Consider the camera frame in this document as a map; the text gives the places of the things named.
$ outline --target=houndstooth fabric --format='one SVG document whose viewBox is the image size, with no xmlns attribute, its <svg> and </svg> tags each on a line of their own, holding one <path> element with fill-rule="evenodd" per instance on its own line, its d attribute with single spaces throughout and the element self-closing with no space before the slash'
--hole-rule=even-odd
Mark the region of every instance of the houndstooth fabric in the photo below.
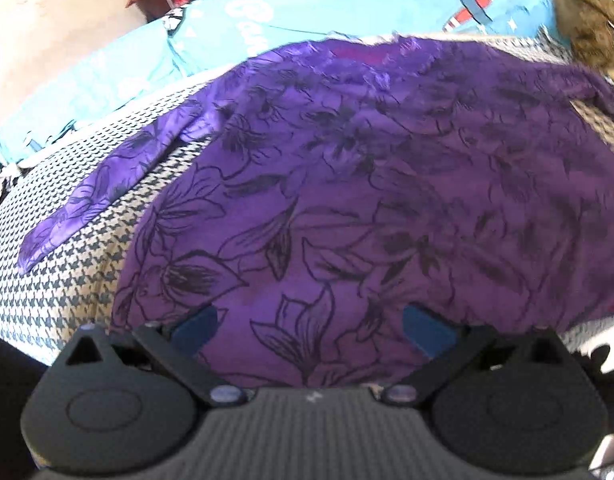
<svg viewBox="0 0 614 480">
<path fill-rule="evenodd" d="M 483 37 L 482 41 L 530 61 L 570 61 L 568 51 L 545 34 L 536 40 Z M 91 137 L 43 161 L 6 197 L 0 206 L 1 338 L 50 364 L 84 322 L 95 320 L 109 325 L 116 282 L 138 220 L 160 190 L 189 167 L 207 142 L 176 149 L 124 197 L 23 277 L 16 267 L 18 248 L 24 235 L 62 205 L 75 185 L 122 140 L 201 86 L 202 83 L 190 85 L 101 126 Z M 575 106 L 614 149 L 614 123 L 598 110 Z M 573 349 L 612 324 L 613 318 L 587 323 L 565 335 L 564 340 Z"/>
</svg>

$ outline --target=white wall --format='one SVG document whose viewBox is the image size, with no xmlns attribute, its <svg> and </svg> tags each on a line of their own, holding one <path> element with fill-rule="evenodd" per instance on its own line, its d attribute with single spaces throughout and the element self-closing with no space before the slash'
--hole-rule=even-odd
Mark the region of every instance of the white wall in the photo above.
<svg viewBox="0 0 614 480">
<path fill-rule="evenodd" d="M 143 23 L 127 0 L 0 0 L 0 123 L 37 86 Z"/>
</svg>

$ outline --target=purple cloth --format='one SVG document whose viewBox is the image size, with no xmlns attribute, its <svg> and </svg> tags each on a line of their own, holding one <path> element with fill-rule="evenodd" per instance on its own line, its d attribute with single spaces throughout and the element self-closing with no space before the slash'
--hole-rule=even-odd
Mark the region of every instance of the purple cloth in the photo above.
<svg viewBox="0 0 614 480">
<path fill-rule="evenodd" d="M 395 381 L 424 362 L 403 307 L 564 331 L 614 303 L 614 154 L 570 104 L 614 117 L 577 66 L 478 43 L 282 47 L 114 150 L 24 240 L 27 272 L 153 168 L 213 141 L 157 197 L 113 326 L 213 304 L 197 358 L 235 384 Z"/>
</svg>

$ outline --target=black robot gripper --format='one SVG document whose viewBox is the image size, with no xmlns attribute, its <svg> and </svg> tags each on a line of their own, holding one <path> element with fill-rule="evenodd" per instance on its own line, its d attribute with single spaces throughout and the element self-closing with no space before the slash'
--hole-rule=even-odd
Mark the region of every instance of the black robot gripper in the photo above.
<svg viewBox="0 0 614 480">
<path fill-rule="evenodd" d="M 504 338 L 489 327 L 460 329 L 455 346 L 374 395 L 360 387 L 245 391 L 179 351 L 168 334 L 148 326 L 111 336 L 94 325 L 77 331 L 21 418 L 47 474 L 139 479 L 164 468 L 158 478 L 240 478 L 236 460 L 249 463 L 242 478 L 250 480 L 294 478 L 291 467 L 307 468 L 301 478 L 309 480 L 574 480 L 590 478 L 586 468 L 607 433 L 602 399 L 549 330 Z M 261 447 L 261 438 L 279 447 Z M 348 455 L 348 469 L 337 454 Z M 192 455 L 198 471 L 176 465 Z M 289 469 L 274 473 L 271 461 Z"/>
</svg>

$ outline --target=blue pad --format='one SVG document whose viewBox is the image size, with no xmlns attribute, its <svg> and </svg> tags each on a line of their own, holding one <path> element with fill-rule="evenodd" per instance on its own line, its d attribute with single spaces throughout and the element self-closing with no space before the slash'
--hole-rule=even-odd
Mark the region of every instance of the blue pad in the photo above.
<svg viewBox="0 0 614 480">
<path fill-rule="evenodd" d="M 193 357 L 218 330 L 218 311 L 213 305 L 186 319 L 171 333 L 171 344 L 183 354 Z"/>
<path fill-rule="evenodd" d="M 458 343 L 456 331 L 447 323 L 430 316 L 416 305 L 405 307 L 402 314 L 405 337 L 427 357 L 433 359 Z"/>
</svg>

